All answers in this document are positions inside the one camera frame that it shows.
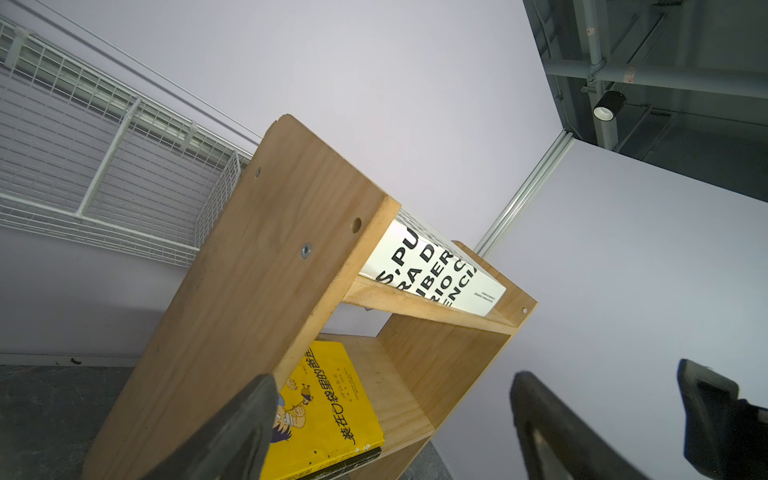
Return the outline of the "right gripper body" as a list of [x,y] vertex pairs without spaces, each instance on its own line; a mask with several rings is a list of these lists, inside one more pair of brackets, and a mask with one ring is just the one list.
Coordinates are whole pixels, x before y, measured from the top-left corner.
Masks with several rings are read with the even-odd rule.
[[767,409],[741,399],[733,380],[689,359],[679,362],[677,381],[684,458],[709,479],[765,479]]

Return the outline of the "yellow book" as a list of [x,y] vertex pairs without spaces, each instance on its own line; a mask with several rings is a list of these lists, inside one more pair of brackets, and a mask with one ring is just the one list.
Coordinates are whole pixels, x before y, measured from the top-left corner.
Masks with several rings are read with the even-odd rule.
[[315,341],[280,390],[261,477],[300,479],[384,441],[343,344]]

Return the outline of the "white book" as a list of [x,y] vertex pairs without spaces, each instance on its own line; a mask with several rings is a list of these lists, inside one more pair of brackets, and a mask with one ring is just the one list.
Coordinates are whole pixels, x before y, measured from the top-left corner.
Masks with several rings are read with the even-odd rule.
[[400,209],[360,275],[444,306],[487,315],[506,287],[430,224]]

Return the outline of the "black book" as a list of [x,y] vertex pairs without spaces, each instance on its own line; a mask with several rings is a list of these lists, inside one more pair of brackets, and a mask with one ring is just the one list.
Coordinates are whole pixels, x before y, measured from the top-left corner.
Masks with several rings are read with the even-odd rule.
[[359,455],[307,474],[301,477],[300,480],[336,479],[337,477],[347,475],[349,472],[373,462],[381,455],[381,452],[382,450],[380,447],[369,449]]

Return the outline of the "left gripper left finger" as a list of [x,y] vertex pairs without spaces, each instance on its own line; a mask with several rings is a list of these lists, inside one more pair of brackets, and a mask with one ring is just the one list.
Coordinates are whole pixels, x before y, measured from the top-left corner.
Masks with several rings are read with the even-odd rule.
[[255,377],[146,479],[258,479],[278,407],[270,374]]

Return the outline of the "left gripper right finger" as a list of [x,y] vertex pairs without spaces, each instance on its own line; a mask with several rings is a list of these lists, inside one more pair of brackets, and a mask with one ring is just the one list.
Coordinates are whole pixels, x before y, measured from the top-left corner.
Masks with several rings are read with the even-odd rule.
[[552,390],[529,371],[515,374],[509,393],[530,479],[644,479]]

